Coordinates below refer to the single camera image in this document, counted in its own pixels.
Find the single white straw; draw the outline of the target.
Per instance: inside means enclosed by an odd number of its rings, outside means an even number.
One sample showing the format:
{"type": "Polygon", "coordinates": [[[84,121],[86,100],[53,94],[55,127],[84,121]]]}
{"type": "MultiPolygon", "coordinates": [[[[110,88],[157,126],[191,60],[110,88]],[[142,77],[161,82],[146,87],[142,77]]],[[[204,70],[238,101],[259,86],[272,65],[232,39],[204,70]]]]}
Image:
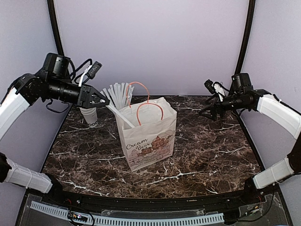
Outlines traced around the single white straw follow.
{"type": "Polygon", "coordinates": [[[123,116],[116,107],[114,107],[113,105],[107,105],[107,108],[109,108],[115,115],[117,115],[118,117],[120,117],[124,122],[126,122],[131,128],[134,128],[135,126],[125,117],[123,116]]]}

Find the white paper takeout bag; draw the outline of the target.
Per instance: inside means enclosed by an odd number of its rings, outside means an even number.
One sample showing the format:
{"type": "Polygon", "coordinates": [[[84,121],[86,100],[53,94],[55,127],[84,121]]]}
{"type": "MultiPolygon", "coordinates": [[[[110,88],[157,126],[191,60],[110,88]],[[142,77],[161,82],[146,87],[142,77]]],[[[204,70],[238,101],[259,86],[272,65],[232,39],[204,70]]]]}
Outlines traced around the white paper takeout bag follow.
{"type": "Polygon", "coordinates": [[[148,98],[119,111],[135,127],[115,116],[123,154],[131,171],[173,155],[177,111],[164,97],[148,98]]]}

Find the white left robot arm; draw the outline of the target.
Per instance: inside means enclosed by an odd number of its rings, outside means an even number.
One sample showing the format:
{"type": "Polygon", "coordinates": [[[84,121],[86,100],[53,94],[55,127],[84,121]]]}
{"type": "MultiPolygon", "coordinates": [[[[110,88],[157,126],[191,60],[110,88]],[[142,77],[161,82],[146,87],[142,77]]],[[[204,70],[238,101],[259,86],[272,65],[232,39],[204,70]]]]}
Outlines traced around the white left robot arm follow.
{"type": "MultiPolygon", "coordinates": [[[[4,138],[36,102],[46,100],[60,100],[83,109],[99,108],[110,103],[93,86],[71,83],[45,66],[36,74],[27,73],[18,77],[10,85],[0,104],[0,137],[4,138]]],[[[62,185],[54,176],[24,167],[4,153],[0,154],[0,181],[47,194],[56,205],[66,202],[62,185]]]]}

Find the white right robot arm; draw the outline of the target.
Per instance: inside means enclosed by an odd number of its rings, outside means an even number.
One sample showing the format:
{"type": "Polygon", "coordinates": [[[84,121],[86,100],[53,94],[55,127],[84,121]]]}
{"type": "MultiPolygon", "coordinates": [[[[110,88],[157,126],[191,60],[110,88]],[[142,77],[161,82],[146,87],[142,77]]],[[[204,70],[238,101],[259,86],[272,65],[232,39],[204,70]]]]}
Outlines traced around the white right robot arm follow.
{"type": "Polygon", "coordinates": [[[286,106],[280,98],[264,89],[253,89],[248,81],[238,80],[233,94],[219,82],[207,80],[205,87],[213,102],[200,115],[216,120],[234,111],[244,121],[258,148],[265,169],[251,179],[251,185],[240,193],[240,200],[250,204],[258,190],[280,184],[301,173],[301,115],[286,106]]]}

